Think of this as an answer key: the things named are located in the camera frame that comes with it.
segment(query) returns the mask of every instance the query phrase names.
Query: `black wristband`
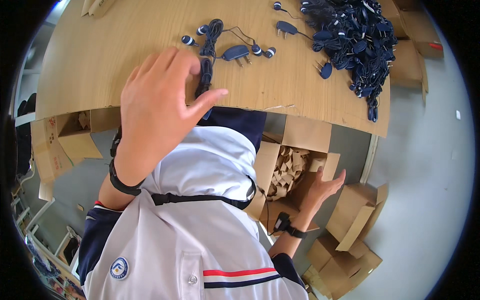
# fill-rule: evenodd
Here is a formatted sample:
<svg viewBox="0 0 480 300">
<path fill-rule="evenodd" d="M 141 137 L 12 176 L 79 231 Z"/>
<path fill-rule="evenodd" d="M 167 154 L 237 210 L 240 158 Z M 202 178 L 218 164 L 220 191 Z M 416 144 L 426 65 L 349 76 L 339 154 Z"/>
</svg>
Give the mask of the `black wristband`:
<svg viewBox="0 0 480 300">
<path fill-rule="evenodd" d="M 117 177 L 117 171 L 115 170 L 114 160 L 115 158 L 113 158 L 112 161 L 110 162 L 110 182 L 112 183 L 113 187 L 122 193 L 138 196 L 141 193 L 141 190 L 139 189 L 139 187 L 140 185 L 142 185 L 145 179 L 135 186 L 128 186 L 123 184 L 123 182 L 121 182 L 120 179 Z"/>
<path fill-rule="evenodd" d="M 286 231 L 288 232 L 289 235 L 291 235 L 295 238 L 304 239 L 304 238 L 307 237 L 306 232 L 300 231 L 300 230 L 298 230 L 298 229 L 296 229 L 295 227 L 292 227 L 292 226 L 288 226 Z"/>
</svg>

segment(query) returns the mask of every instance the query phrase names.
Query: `navy sleeve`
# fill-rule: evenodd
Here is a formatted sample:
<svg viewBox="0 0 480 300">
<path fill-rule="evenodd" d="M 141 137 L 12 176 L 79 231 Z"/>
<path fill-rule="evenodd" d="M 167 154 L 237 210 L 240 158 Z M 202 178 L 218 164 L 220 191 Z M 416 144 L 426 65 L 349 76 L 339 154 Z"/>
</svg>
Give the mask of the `navy sleeve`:
<svg viewBox="0 0 480 300">
<path fill-rule="evenodd" d="M 87 274 L 93 270 L 100 259 L 103 247 L 113 227 L 121 216 L 120 211 L 105 208 L 99 204 L 87 213 L 85 232 L 78 250 L 78 269 L 80 285 L 85 284 Z"/>
<path fill-rule="evenodd" d="M 303 281 L 300 279 L 297 271 L 295 271 L 295 267 L 293 266 L 293 261 L 290 256 L 285 253 L 280 253 L 272 258 L 272 262 L 280 276 L 290 279 L 291 281 L 296 282 L 305 288 Z"/>
</svg>

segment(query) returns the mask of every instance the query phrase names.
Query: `right hand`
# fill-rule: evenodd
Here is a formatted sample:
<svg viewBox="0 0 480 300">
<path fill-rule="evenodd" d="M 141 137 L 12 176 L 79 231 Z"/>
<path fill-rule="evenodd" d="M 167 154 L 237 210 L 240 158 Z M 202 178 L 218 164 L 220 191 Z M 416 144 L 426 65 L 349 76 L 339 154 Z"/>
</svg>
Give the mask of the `right hand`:
<svg viewBox="0 0 480 300">
<path fill-rule="evenodd" d="M 315 181 L 302 201 L 300 211 L 305 210 L 315 214 L 320 209 L 322 203 L 342 187 L 345 182 L 346 171 L 343 169 L 338 178 L 332 181 L 323 181 L 323 175 L 323 167 L 319 167 L 315 175 Z"/>
<path fill-rule="evenodd" d="M 192 130 L 227 89 L 213 89 L 185 105 L 185 81 L 200 72 L 187 50 L 167 48 L 136 67 L 120 98 L 122 138 L 115 157 L 121 182 L 134 186 Z"/>
</svg>

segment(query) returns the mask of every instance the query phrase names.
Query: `school logo badge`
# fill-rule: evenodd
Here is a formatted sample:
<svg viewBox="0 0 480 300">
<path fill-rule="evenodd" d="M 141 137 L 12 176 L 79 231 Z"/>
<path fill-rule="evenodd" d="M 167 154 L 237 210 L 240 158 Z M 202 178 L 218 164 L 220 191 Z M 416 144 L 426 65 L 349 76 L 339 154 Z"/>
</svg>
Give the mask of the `school logo badge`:
<svg viewBox="0 0 480 300">
<path fill-rule="evenodd" d="M 124 279 L 128 274 L 128 263 L 127 260 L 123 257 L 117 258 L 112 266 L 110 267 L 110 275 L 112 275 L 113 278 L 122 280 Z"/>
</svg>

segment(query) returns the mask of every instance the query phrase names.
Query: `shirt button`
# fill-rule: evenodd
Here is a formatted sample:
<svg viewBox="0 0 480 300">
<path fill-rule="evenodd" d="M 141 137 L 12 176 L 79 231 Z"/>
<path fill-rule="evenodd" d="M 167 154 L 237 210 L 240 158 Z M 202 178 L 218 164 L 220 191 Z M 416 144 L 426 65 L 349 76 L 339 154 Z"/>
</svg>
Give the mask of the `shirt button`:
<svg viewBox="0 0 480 300">
<path fill-rule="evenodd" d="M 188 277 L 188 283 L 190 283 L 190 284 L 197 283 L 197 277 L 195 277 L 195 276 Z"/>
</svg>

